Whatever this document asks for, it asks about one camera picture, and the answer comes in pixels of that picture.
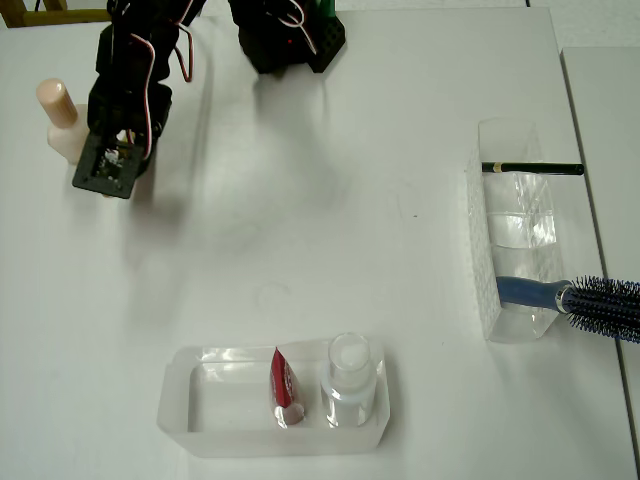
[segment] white bottle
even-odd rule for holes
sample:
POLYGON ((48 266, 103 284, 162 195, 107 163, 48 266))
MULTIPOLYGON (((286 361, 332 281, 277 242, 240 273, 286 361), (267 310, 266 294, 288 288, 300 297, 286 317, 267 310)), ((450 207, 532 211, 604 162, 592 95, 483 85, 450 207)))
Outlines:
POLYGON ((36 96, 51 119, 47 142, 71 165, 77 165, 89 134, 87 106, 74 105, 67 87, 57 78, 40 83, 36 96))
POLYGON ((367 339, 343 333, 329 344, 329 358, 320 374, 322 405, 333 427, 357 427, 371 416, 376 371, 367 339))

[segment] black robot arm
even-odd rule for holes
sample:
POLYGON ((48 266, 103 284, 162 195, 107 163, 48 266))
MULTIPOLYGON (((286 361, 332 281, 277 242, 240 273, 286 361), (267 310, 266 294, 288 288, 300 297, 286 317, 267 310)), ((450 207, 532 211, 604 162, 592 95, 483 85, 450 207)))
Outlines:
MULTIPOLYGON (((89 93, 87 137, 73 185, 129 198, 136 178, 155 155, 169 116, 169 76, 176 50, 185 80, 191 80, 192 38, 183 28, 206 0, 109 0, 111 25, 100 34, 89 93), (189 36, 189 69, 176 43, 189 36)), ((229 0, 243 51, 259 73, 294 63, 322 72, 345 42, 333 0, 229 0)))

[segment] eyeliner pencil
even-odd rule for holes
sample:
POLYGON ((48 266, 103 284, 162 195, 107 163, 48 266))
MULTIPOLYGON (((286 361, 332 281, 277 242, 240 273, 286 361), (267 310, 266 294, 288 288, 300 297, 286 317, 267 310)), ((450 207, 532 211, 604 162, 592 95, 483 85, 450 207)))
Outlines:
POLYGON ((491 163, 482 162, 482 171, 489 173, 526 172, 545 175, 583 175, 581 163, 491 163))

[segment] clear plastic tray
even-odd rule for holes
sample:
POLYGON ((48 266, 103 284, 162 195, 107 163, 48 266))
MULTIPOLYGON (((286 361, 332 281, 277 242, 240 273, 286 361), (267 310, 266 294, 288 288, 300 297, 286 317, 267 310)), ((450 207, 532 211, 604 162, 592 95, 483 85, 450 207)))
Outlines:
POLYGON ((558 316, 542 308, 499 305, 495 275, 555 282, 563 278, 553 201, 546 176, 481 175, 481 162, 541 162, 535 124, 497 118, 480 122, 467 170, 469 227, 476 293, 485 337, 498 342, 539 338, 558 316))
POLYGON ((298 378, 305 419, 280 428, 269 406, 275 347, 189 347, 165 371, 158 426, 197 457, 361 453, 375 448, 389 421, 382 345, 370 339, 378 380, 374 411, 359 427, 331 428, 320 397, 328 341, 278 346, 298 378))

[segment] red and white package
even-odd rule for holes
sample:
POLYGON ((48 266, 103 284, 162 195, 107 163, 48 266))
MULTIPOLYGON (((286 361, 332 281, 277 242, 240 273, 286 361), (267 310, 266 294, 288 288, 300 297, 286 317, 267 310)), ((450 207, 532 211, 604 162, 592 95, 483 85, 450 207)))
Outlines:
POLYGON ((277 348, 271 360, 271 410, 282 428, 295 425, 304 418, 298 379, 277 348))

